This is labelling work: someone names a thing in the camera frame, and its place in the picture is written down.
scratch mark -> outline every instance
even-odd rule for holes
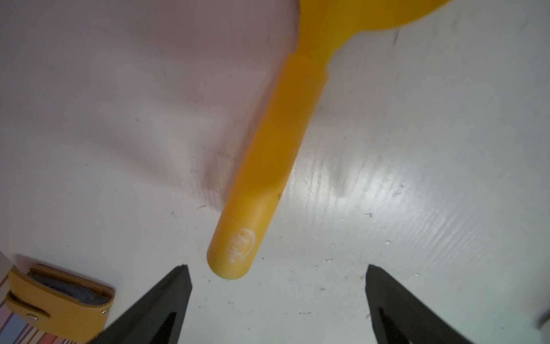
[[[397,38],[399,37],[399,29],[395,31],[395,35],[393,36],[393,46],[397,43]]]

white wooden floor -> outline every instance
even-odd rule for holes
[[[251,271],[206,249],[284,56],[295,0],[0,5],[0,250],[117,289],[188,264],[186,343],[375,343],[385,268],[475,343],[550,308],[550,3],[453,0],[357,35]]]

